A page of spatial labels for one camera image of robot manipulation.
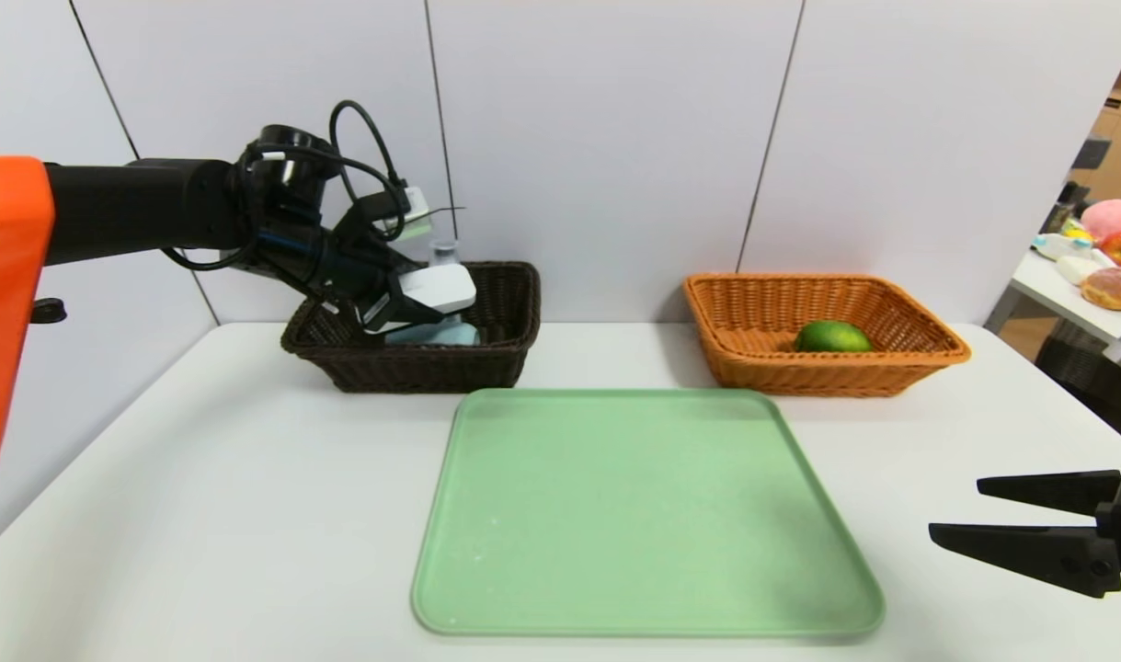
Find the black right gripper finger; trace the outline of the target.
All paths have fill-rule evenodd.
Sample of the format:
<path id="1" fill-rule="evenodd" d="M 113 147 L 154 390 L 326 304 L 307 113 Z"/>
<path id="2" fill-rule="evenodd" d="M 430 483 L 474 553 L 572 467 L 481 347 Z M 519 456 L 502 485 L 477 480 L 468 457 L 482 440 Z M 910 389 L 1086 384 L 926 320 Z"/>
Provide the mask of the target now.
<path id="1" fill-rule="evenodd" d="M 1094 526 L 932 523 L 927 531 L 947 552 L 1087 598 L 1121 591 L 1115 542 Z"/>
<path id="2" fill-rule="evenodd" d="M 978 493 L 1015 500 L 1041 509 L 1093 518 L 1103 503 L 1114 502 L 1121 486 L 1119 470 L 1074 470 L 1031 476 L 995 476 L 976 481 Z"/>

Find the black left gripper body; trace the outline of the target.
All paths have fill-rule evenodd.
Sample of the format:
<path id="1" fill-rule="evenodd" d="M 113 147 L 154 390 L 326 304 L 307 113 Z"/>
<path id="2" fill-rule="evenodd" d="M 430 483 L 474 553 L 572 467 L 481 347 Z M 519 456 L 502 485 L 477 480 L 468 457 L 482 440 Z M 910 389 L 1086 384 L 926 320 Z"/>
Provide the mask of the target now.
<path id="1" fill-rule="evenodd" d="M 378 334 L 393 317 L 399 273 L 408 265 L 374 229 L 351 237 L 319 229 L 317 293 L 341 309 L 351 307 L 370 334 Z"/>

